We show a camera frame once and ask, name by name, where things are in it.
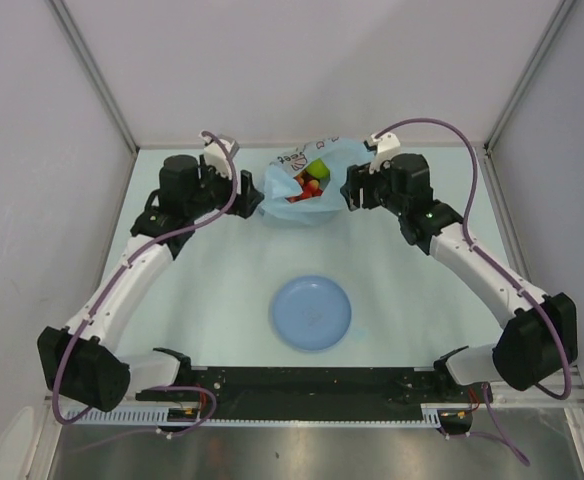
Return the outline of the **light blue plastic bag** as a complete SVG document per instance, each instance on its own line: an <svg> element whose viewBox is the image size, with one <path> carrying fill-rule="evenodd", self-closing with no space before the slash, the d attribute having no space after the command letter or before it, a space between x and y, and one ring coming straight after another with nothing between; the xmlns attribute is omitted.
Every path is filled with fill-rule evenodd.
<svg viewBox="0 0 584 480"><path fill-rule="evenodd" d="M320 180L323 195L289 203L288 197L299 195L302 191L295 177L305 172L307 165L318 158L330 169L330 176ZM259 212L267 224L276 227L326 223L346 209L340 188L345 183L347 169L371 160L372 153L361 141L342 137L312 141L281 153L269 163L260 182L264 200L259 205Z"/></svg>

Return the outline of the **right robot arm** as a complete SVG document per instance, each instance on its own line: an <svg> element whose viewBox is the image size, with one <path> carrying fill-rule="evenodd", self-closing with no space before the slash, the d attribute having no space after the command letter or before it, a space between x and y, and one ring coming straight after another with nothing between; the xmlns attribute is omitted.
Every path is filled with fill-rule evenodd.
<svg viewBox="0 0 584 480"><path fill-rule="evenodd" d="M444 368L433 376L441 399L456 401L479 382L525 391L558 371L569 373L578 358L574 301L547 294L495 260L464 217L435 198L424 156L399 154L378 170L351 166L341 193L351 210L383 207L395 215L406 242L451 270L502 329L494 345L460 347L436 361Z"/></svg>

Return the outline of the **green fake apple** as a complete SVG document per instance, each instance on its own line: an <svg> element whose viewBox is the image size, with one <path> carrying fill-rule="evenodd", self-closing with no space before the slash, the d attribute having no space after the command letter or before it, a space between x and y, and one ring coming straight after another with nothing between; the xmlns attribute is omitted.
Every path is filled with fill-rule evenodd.
<svg viewBox="0 0 584 480"><path fill-rule="evenodd" d="M330 169L321 158L318 158L307 165L305 172L317 180L323 180L330 176Z"/></svg>

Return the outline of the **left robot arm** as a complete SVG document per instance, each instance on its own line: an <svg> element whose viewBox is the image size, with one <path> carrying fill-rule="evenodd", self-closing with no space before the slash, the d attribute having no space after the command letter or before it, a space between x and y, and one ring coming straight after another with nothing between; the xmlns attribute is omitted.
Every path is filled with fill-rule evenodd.
<svg viewBox="0 0 584 480"><path fill-rule="evenodd" d="M249 218L263 195L247 170L221 172L211 155L174 155L159 171L112 272L64 327L37 339L52 398L66 397L109 412L127 395L160 389L186 397L193 387L189 358L167 348L118 358L122 334L152 284L177 259L195 231L219 213Z"/></svg>

